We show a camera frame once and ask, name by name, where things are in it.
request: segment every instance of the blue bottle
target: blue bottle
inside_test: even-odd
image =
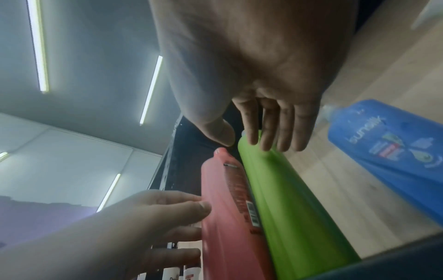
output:
[[[322,114],[334,145],[443,226],[443,125],[376,100]]]

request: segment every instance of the pink bottle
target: pink bottle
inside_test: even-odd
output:
[[[274,280],[243,166],[225,148],[202,165],[202,198],[212,204],[202,222],[205,280]]]

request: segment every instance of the purple wall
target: purple wall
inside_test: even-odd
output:
[[[0,248],[54,232],[96,211],[97,207],[21,202],[0,196]]]

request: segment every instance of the hand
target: hand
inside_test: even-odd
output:
[[[235,141],[222,114],[232,100],[250,144],[303,150],[322,93],[346,56],[356,0],[150,0],[183,115],[208,138]]]
[[[59,232],[2,250],[0,278],[132,279],[195,263],[199,249],[151,247],[200,240],[201,229],[189,225],[210,212],[198,196],[143,191]]]

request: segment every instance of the ceiling light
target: ceiling light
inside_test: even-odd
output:
[[[160,66],[162,65],[163,57],[161,55],[157,58],[156,68],[154,70],[154,74],[152,75],[151,85],[149,86],[148,97],[146,98],[146,102],[144,103],[142,118],[140,119],[140,125],[144,123],[144,118],[146,118],[146,112],[148,111],[149,102],[152,98],[152,93],[154,92],[154,87],[156,86],[156,81],[158,77],[158,72],[160,71]]]
[[[111,184],[111,186],[109,187],[109,190],[108,190],[108,192],[106,193],[105,197],[103,198],[102,203],[100,203],[100,206],[98,207],[97,212],[100,212],[100,211],[103,209],[103,207],[105,207],[105,204],[106,204],[106,202],[108,202],[108,199],[109,199],[109,197],[111,196],[111,193],[112,193],[112,191],[113,191],[114,188],[115,188],[115,185],[117,185],[117,182],[119,181],[119,178],[120,178],[120,173],[117,174],[117,175],[115,176],[115,178],[114,178],[114,181],[112,181],[112,184]]]
[[[8,155],[9,155],[9,154],[8,154],[7,152],[0,153],[0,161],[2,161],[2,160],[4,160],[5,158],[7,158]]]
[[[42,17],[40,0],[27,0],[29,21],[31,24],[32,41],[34,43],[34,55],[36,56],[38,84],[40,91],[49,91],[48,72],[46,69],[45,47],[43,41]]]

